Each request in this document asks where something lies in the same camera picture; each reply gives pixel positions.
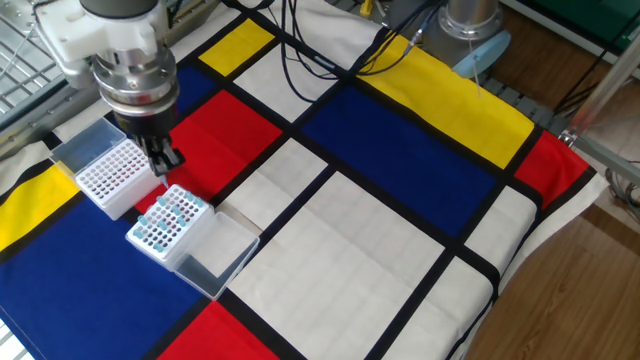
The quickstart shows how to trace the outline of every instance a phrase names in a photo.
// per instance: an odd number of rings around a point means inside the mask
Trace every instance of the clear plastic lid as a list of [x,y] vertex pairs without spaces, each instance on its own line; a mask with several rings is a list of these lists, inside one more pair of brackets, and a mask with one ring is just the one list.
[[100,118],[84,131],[51,151],[51,160],[69,177],[91,165],[127,136],[107,119]]

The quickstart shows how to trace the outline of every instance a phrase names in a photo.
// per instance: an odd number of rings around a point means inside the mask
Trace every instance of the wooden floor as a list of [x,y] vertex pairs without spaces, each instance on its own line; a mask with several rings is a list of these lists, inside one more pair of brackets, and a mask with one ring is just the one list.
[[[595,57],[505,12],[513,43],[492,75],[553,108]],[[607,68],[599,66],[588,83]],[[640,86],[632,84],[600,121],[640,115],[638,103]],[[640,158],[640,144],[634,145],[640,143],[638,124],[597,131],[611,146]],[[600,206],[589,208],[525,262],[487,316],[467,360],[640,359],[640,226],[607,196],[601,199],[609,205],[599,199]]]

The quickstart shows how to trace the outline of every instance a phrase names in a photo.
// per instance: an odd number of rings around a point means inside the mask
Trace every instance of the white square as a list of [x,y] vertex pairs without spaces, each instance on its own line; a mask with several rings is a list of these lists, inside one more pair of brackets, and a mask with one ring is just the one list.
[[491,298],[489,280],[454,258],[384,359],[444,359]]
[[224,202],[264,230],[325,166],[319,157],[290,139]]
[[465,245],[493,264],[502,275],[535,216],[533,201],[507,186]]
[[[287,69],[291,82],[302,96],[317,100],[335,84],[335,80],[323,80],[310,74],[302,64],[297,62],[293,48],[287,46],[286,49],[287,57],[296,60],[286,59]],[[317,74],[328,73],[304,55],[301,57]],[[272,49],[234,82],[290,122],[294,122],[311,105],[300,99],[287,83],[282,68],[280,45]]]
[[[394,247],[398,251],[388,251]],[[336,174],[231,289],[307,358],[359,359],[442,250]]]

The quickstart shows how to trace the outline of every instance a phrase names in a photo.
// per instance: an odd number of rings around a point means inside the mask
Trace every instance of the tablecloth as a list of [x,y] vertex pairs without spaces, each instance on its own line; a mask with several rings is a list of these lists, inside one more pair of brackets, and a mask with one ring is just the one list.
[[387,34],[316,0],[298,4],[308,48],[287,45],[294,85],[317,99],[304,102],[284,77],[278,4],[223,8],[177,45],[190,54],[171,136],[187,161],[168,181],[239,212],[257,254],[209,301],[124,238],[163,188],[111,221],[45,158],[66,125],[0,164],[0,318],[36,359],[463,357],[603,179],[420,49],[378,75],[312,76],[294,48],[353,75]]

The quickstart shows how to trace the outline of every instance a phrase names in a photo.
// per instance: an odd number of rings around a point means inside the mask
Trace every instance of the blue square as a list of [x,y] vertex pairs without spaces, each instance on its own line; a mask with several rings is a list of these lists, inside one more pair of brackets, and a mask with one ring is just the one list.
[[303,132],[452,237],[496,182],[352,87],[336,95]]
[[178,82],[180,83],[178,113],[188,109],[216,86],[213,80],[189,65],[178,70]]
[[0,305],[45,358],[139,359],[201,297],[129,228],[84,199],[0,265]]

